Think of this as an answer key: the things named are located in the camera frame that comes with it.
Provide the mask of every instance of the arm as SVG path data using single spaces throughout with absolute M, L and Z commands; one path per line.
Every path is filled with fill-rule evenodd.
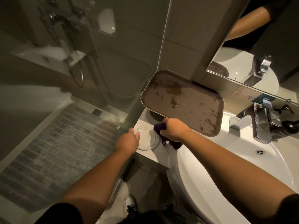
M 70 203 L 79 211 L 84 224 L 94 224 L 106 208 L 116 178 L 128 160 L 136 152 L 140 133 L 129 129 L 118 139 L 115 151 L 77 181 L 59 203 Z
M 264 7 L 259 7 L 239 19 L 225 40 L 228 41 L 234 38 L 242 37 L 261 26 L 264 26 L 266 23 L 270 22 L 270 20 L 271 16 L 267 9 Z
M 192 131 L 164 119 L 163 136 L 182 142 L 205 167 L 224 197 L 252 223 L 273 222 L 283 199 L 295 192 L 258 166 Z

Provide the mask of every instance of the forearm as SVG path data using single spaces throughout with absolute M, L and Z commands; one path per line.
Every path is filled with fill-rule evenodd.
M 266 171 L 196 132 L 186 134 L 182 142 L 225 198 L 251 221 L 273 217 L 280 202 L 295 193 Z
M 84 224 L 94 224 L 107 206 L 116 178 L 130 157 L 114 152 L 77 181 L 59 202 L 73 204 Z
M 269 12 L 264 7 L 259 7 L 239 19 L 225 40 L 242 37 L 270 22 L 270 20 Z

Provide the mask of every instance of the sink overflow drain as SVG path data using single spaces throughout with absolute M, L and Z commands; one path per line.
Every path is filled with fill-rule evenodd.
M 260 150 L 260 149 L 259 149 L 259 150 L 256 150 L 255 152 L 256 152 L 258 155 L 262 155 L 262 154 L 265 153 L 264 150 Z

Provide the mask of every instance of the shower floor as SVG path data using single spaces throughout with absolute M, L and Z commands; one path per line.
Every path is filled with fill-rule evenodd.
M 113 152 L 124 116 L 78 106 L 61 111 L 0 173 L 2 197 L 28 213 L 47 208 Z

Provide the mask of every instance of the round glass bowl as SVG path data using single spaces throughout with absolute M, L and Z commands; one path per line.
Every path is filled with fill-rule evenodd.
M 156 147 L 160 142 L 159 135 L 154 131 L 152 126 L 144 125 L 137 128 L 136 133 L 140 132 L 138 149 L 147 151 Z

